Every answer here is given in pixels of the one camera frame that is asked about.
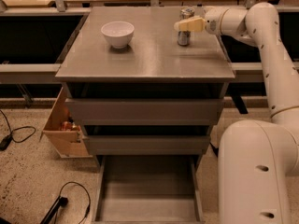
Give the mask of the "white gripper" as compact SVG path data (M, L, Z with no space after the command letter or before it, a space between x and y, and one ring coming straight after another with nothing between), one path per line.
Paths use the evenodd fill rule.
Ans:
M174 29L178 32L202 32L205 27L212 35L221 34L221 21L228 7L194 6L194 15L188 19L177 21Z

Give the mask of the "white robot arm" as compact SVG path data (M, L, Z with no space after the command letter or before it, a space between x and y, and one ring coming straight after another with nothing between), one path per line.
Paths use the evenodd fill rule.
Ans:
M221 137L220 224L292 224L286 177L299 172L299 73L281 40L277 9L210 7L174 28L228 35L260 53L271 120L241 120Z

